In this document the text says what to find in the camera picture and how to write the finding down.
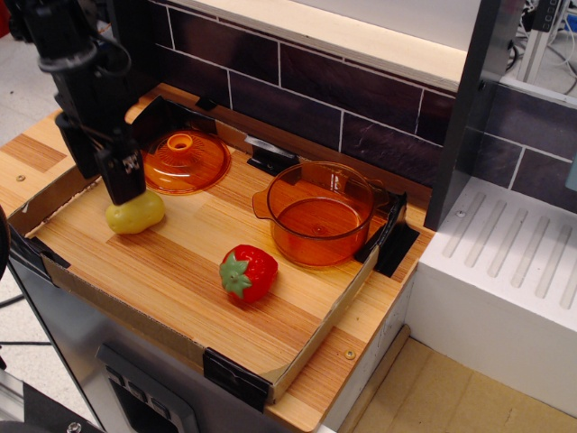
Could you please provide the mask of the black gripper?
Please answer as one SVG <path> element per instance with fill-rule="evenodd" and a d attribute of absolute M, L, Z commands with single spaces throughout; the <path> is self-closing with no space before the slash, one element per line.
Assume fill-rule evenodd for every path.
<path fill-rule="evenodd" d="M 89 179 L 100 171 L 114 205 L 140 196 L 146 184 L 141 151 L 125 121 L 133 106 L 127 77 L 94 64 L 54 71 L 52 77 L 62 109 L 55 124 L 80 173 Z"/>

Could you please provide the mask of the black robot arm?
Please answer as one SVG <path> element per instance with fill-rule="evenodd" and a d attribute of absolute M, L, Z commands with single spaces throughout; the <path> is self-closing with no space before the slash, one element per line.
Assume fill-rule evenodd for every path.
<path fill-rule="evenodd" d="M 129 52 L 89 23 L 76 1 L 9 1 L 14 24 L 39 53 L 39 67 L 57 88 L 56 118 L 84 178 L 100 176 L 112 202 L 145 191 L 141 151 L 125 121 L 138 97 Z"/>

